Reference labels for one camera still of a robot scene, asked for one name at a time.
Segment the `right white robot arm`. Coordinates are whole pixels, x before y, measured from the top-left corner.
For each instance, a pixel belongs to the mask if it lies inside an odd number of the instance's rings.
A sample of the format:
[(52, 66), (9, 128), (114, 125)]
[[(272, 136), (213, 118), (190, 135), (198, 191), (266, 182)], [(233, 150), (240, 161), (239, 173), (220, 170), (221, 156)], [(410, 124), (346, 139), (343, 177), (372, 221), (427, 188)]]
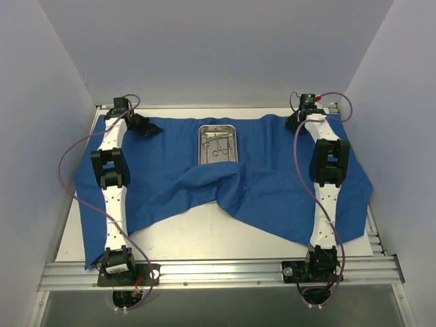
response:
[(309, 164), (309, 179), (314, 190), (309, 195), (315, 200), (315, 217), (302, 272), (308, 280), (318, 281), (326, 273), (336, 273), (340, 267), (335, 219), (339, 192), (347, 176), (351, 146), (333, 131), (328, 114), (319, 104), (320, 95), (303, 93), (298, 98), (298, 108), (292, 109), (285, 126), (294, 133), (294, 163), (299, 178), (302, 175), (297, 159), (298, 137), (308, 133), (314, 141)]

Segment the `blue surgical drape cloth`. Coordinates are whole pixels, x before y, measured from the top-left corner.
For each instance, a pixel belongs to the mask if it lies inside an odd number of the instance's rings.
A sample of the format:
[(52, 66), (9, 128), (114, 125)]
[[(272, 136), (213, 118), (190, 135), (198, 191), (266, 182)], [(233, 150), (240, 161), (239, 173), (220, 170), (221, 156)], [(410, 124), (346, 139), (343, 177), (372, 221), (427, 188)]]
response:
[[(284, 116), (260, 119), (165, 119), (151, 121), (164, 131), (152, 137), (125, 134), (122, 150), (131, 173), (125, 209), (128, 234), (216, 200), (233, 218), (307, 245), (313, 231), (315, 200), (303, 189), (294, 165), (294, 135)], [(236, 128), (238, 162), (198, 165), (198, 130), (202, 125)], [(89, 140), (76, 171), (78, 197), (105, 209), (91, 152), (102, 135)], [(364, 234), (372, 185), (353, 150), (337, 204), (336, 229), (343, 242)], [(87, 269), (104, 252), (106, 218), (80, 203)]]

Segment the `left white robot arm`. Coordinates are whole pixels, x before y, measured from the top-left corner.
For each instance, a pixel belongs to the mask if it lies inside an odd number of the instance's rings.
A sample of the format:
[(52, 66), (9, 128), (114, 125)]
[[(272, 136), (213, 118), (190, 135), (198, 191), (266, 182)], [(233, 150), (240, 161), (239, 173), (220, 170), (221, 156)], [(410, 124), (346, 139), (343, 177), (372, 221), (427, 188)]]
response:
[(101, 268), (121, 285), (131, 285), (138, 272), (128, 245), (125, 201), (131, 182), (127, 160), (122, 151), (125, 134), (132, 131), (148, 138), (163, 129), (150, 118), (136, 112), (130, 95), (115, 97), (113, 108), (104, 116), (105, 130), (101, 144), (91, 153), (91, 163), (105, 203), (106, 242)]

